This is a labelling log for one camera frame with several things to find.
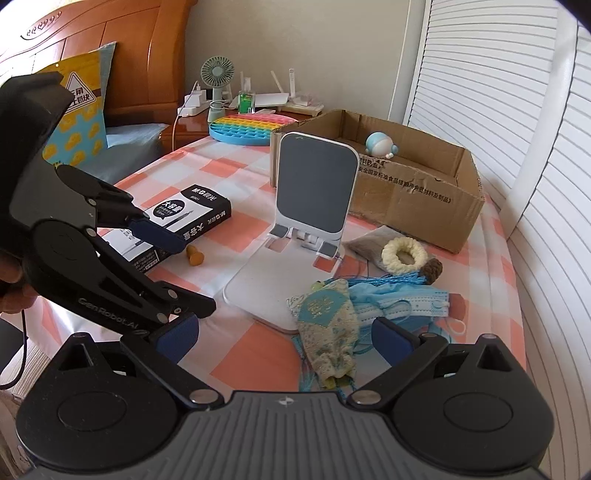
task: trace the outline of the rainbow pop fidget toy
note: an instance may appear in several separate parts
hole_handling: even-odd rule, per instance
[[[231,115],[209,124],[209,134],[224,143],[262,147],[271,143],[271,131],[293,122],[288,116],[268,113]]]

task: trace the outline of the pink and white checkered cloth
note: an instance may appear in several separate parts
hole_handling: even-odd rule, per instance
[[[212,296],[217,311],[201,320],[197,345],[181,361],[192,374],[217,388],[226,397],[232,390],[298,388],[301,360],[287,335],[256,321],[222,299],[226,283],[263,243],[274,221],[274,189],[269,186],[269,148],[240,147],[205,138],[177,150],[121,181],[118,186],[134,196],[143,209],[154,206],[196,183],[215,190],[232,202],[232,217],[194,244],[205,262],[191,267],[185,255],[175,255],[153,268],[148,276],[166,280]],[[344,240],[375,228],[349,217]],[[515,273],[498,214],[487,197],[468,242],[458,255],[436,247],[427,249],[443,263],[435,286],[452,296],[450,317],[463,320],[462,335],[450,333],[460,343],[474,342],[482,333],[500,336],[525,366],[521,310]],[[351,252],[339,274],[365,275],[365,260]],[[5,316],[20,326],[20,316]],[[440,325],[457,325],[441,321]],[[95,340],[118,335],[88,322],[44,299],[27,311],[30,338],[49,356],[74,332],[87,331]],[[385,364],[375,351],[359,357],[356,383],[378,375]]]

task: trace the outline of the hand sanitizer bottle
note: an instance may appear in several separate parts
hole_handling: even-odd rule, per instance
[[[238,113],[255,112],[255,92],[251,90],[250,77],[244,78],[244,90],[238,94]]]

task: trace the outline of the human hand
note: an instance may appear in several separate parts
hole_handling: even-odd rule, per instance
[[[18,260],[0,252],[0,280],[6,283],[18,283],[22,279],[22,268]],[[18,313],[35,303],[37,292],[28,284],[14,285],[0,297],[0,313]]]

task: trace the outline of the wooden headboard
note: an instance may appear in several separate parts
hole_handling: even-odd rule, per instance
[[[172,123],[184,92],[184,32],[196,0],[83,0],[46,15],[0,54],[0,82],[116,41],[107,125]]]

